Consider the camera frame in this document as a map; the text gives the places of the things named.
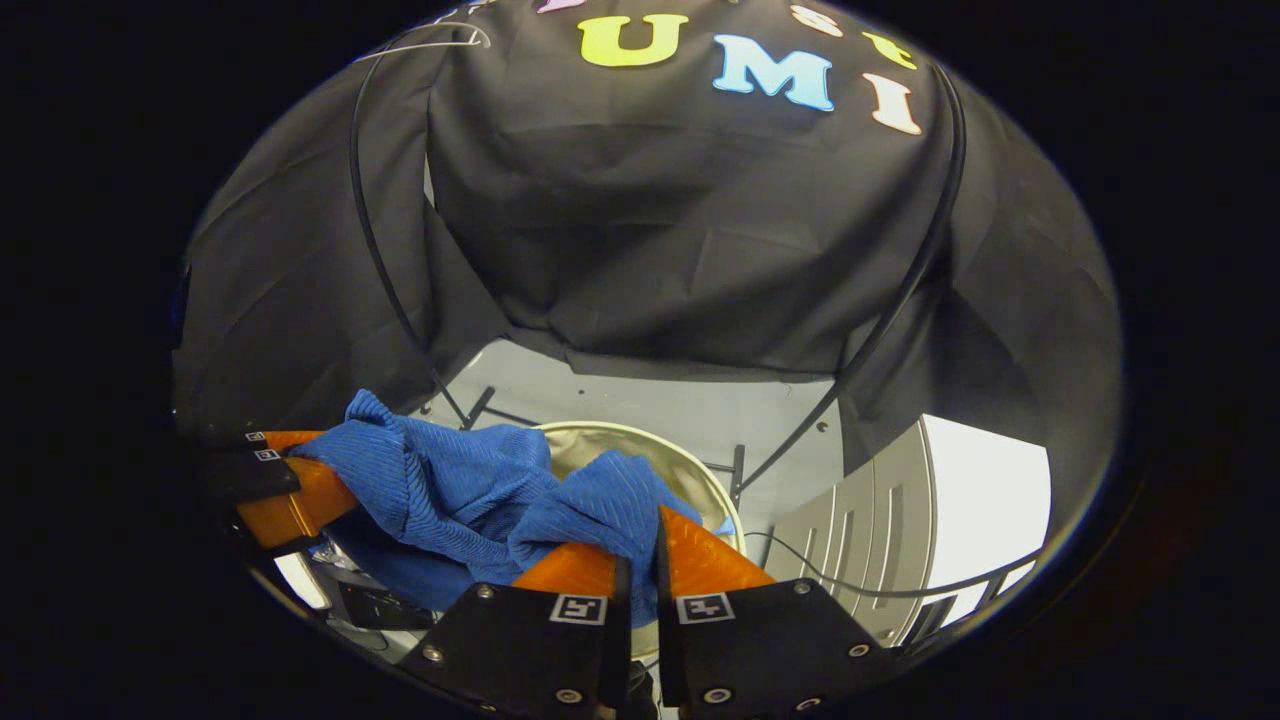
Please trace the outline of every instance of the round bin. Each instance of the round bin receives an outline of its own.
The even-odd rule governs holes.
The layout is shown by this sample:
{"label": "round bin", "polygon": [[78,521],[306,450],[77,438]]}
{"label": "round bin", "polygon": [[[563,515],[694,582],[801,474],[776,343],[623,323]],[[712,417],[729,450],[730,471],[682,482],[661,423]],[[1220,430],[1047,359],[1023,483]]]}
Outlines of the round bin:
{"label": "round bin", "polygon": [[[733,533],[717,537],[739,552],[746,548],[742,523],[728,493],[701,461],[680,446],[653,433],[614,423],[550,423],[538,425],[538,429],[547,436],[547,445],[552,450],[552,473],[561,480],[609,450],[643,456],[677,497],[694,506],[703,518],[704,528],[714,533],[728,519]],[[657,655],[657,623],[631,630],[632,659],[648,664]]]}

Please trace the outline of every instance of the screw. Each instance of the screw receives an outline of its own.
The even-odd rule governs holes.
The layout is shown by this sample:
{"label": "screw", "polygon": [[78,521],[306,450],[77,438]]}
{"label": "screw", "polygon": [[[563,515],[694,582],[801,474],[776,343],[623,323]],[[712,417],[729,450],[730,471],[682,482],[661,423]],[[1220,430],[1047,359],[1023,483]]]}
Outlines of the screw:
{"label": "screw", "polygon": [[728,688],[712,688],[703,693],[703,701],[712,705],[719,705],[722,702],[728,702],[728,698],[733,697],[733,691]]}

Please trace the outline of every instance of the black cable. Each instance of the black cable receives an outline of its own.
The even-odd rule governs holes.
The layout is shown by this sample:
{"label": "black cable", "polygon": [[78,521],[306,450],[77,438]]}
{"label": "black cable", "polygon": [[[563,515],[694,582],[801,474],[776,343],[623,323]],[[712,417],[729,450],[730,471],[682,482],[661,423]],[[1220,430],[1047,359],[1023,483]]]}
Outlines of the black cable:
{"label": "black cable", "polygon": [[902,313],[906,302],[915,293],[915,290],[920,286],[920,281],[924,278],[925,270],[933,261],[933,258],[942,249],[943,242],[947,237],[947,223],[951,219],[951,210],[955,208],[956,193],[960,191],[960,176],[964,173],[964,156],[968,145],[965,120],[964,120],[964,108],[960,105],[960,96],[956,94],[956,88],[951,85],[951,78],[947,73],[942,70],[941,67],[933,65],[933,72],[938,77],[938,82],[942,85],[943,91],[947,96],[947,102],[951,106],[951,161],[947,167],[947,179],[942,187],[942,196],[938,197],[938,204],[933,210],[933,218],[929,220],[929,228],[924,233],[924,241],[920,243],[920,249],[915,252],[915,259],[911,260],[911,266],[908,268],[906,275],[902,277],[902,282],[897,287],[897,292],[893,296],[892,302],[890,302],[888,310],[879,316],[876,322],[876,327],[872,328],[872,333],[867,336],[867,341],[858,348],[854,357],[841,368],[840,373],[836,374],[835,382],[818,405],[809,413],[809,415],[796,425],[796,429],[791,432],[787,439],[782,441],[782,445],[769,455],[760,466],[756,468],[749,478],[742,480],[742,484],[737,487],[737,495],[741,495],[748,486],[755,482],[765,470],[773,466],[791,446],[800,439],[800,437],[822,418],[822,414],[831,407],[831,404],[836,401],[840,393],[845,392],[850,384],[852,384],[854,378],[867,364],[867,359],[870,357],[872,352],[879,346],[884,336],[888,334],[890,328],[897,320],[897,316]]}
{"label": "black cable", "polygon": [[1021,568],[1027,562],[1029,562],[1032,560],[1036,560],[1037,557],[1039,557],[1039,553],[1041,553],[1041,551],[1037,550],[1037,551],[1034,551],[1034,552],[1032,552],[1029,555],[1024,555],[1023,557],[1019,557],[1018,560],[1014,560],[1012,562],[1001,565],[1000,568],[996,568],[995,570],[983,573],[980,575],[974,575],[974,577],[969,578],[968,580],[959,580],[959,582],[950,583],[950,584],[946,584],[946,585],[938,585],[936,588],[925,588],[925,589],[920,589],[920,591],[869,591],[867,588],[860,588],[858,585],[846,583],[844,580],[837,580],[836,578],[828,578],[827,575],[823,575],[822,573],[818,571],[817,568],[814,568],[813,562],[809,562],[808,557],[805,557],[796,548],[794,548],[790,544],[782,542],[777,537],[771,536],[769,533],[744,533],[744,536],[765,536],[765,537],[772,537],[773,542],[776,542],[776,543],[781,544],[782,547],[790,550],[791,553],[795,555],[796,557],[799,557],[801,562],[804,562],[805,565],[808,565],[809,569],[813,570],[813,574],[817,575],[819,579],[826,580],[828,583],[837,584],[837,585],[840,585],[842,588],[854,591],[858,594],[865,594],[868,597],[928,597],[931,594],[942,594],[942,593],[947,593],[947,592],[951,592],[951,591],[961,591],[964,588],[972,588],[973,585],[980,585],[982,583],[991,582],[993,578],[998,578],[1001,575],[1006,575],[1006,574],[1009,574],[1010,570],[1015,570],[1018,568]]}
{"label": "black cable", "polygon": [[[419,27],[410,28],[401,32],[398,36],[392,38],[383,50],[390,49],[397,41],[403,38],[410,32],[420,29]],[[419,338],[417,333],[413,332],[413,325],[408,322],[408,315],[404,313],[404,306],[399,301],[399,296],[396,295],[396,287],[392,284],[390,274],[387,273],[387,265],[383,263],[383,254],[378,250],[378,240],[374,237],[374,224],[369,219],[369,206],[365,204],[365,183],[360,173],[360,105],[365,99],[365,90],[369,88],[369,81],[374,77],[374,70],[378,69],[383,61],[383,56],[372,59],[369,65],[369,70],[365,73],[365,79],[360,83],[360,90],[356,91],[356,101],[351,106],[351,137],[347,145],[348,160],[351,163],[351,191],[356,197],[356,215],[360,218],[360,229],[365,233],[365,245],[369,247],[369,255],[374,260],[374,266],[378,269],[378,278],[383,282],[383,291],[387,293],[387,299],[392,304],[392,309],[396,310],[396,318],[399,320],[401,327],[408,334],[413,346],[426,356],[426,369],[431,375],[431,382],[435,387],[440,388],[444,395],[444,400],[448,401],[449,407],[453,407],[453,413],[457,414],[458,420],[462,423],[467,421],[466,414],[462,413],[462,407],[453,400],[449,395],[447,387],[444,387],[444,380],[440,379],[439,373],[435,372],[435,365],[431,364],[430,354],[426,351],[426,338]]]}

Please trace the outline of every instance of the black fabric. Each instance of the black fabric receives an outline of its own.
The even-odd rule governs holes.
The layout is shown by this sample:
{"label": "black fabric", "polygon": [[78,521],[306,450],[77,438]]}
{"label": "black fabric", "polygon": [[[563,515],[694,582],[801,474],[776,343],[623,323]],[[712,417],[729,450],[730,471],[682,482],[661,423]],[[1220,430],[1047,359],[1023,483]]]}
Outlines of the black fabric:
{"label": "black fabric", "polygon": [[[591,374],[829,378],[900,283],[942,190],[951,138],[932,59],[895,37],[919,69],[897,65],[861,37],[874,28],[817,4],[844,37],[800,24],[786,0],[540,4],[460,10],[447,19],[481,27],[490,47],[389,55],[365,97],[366,199],[430,361],[448,379],[506,334]],[[690,18],[671,59],[603,68],[580,55],[579,22],[631,17],[621,45],[644,47],[640,18],[663,12]],[[835,111],[714,88],[714,33],[774,59],[829,59]],[[355,215],[346,135],[365,65],[282,118],[197,228],[175,352],[188,433],[323,428],[360,387],[397,411],[433,392]],[[911,88],[922,136],[872,118],[864,72]],[[951,74],[969,135],[951,242],[841,398],[845,464],[922,413],[1044,445],[1056,530],[1083,512],[1120,427],[1116,293],[1068,183]]]}

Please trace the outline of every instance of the blue letter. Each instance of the blue letter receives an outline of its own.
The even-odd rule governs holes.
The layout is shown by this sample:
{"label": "blue letter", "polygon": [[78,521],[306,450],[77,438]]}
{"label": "blue letter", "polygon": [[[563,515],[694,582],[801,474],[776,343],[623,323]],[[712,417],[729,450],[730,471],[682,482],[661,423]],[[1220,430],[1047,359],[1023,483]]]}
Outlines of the blue letter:
{"label": "blue letter", "polygon": [[712,81],[719,90],[751,92],[755,87],[746,79],[746,70],[750,69],[765,95],[777,95],[791,81],[787,100],[819,110],[836,109],[827,99],[827,68],[831,67],[831,60],[796,50],[781,63],[774,63],[764,47],[750,37],[716,35],[712,40],[724,46],[724,72]]}

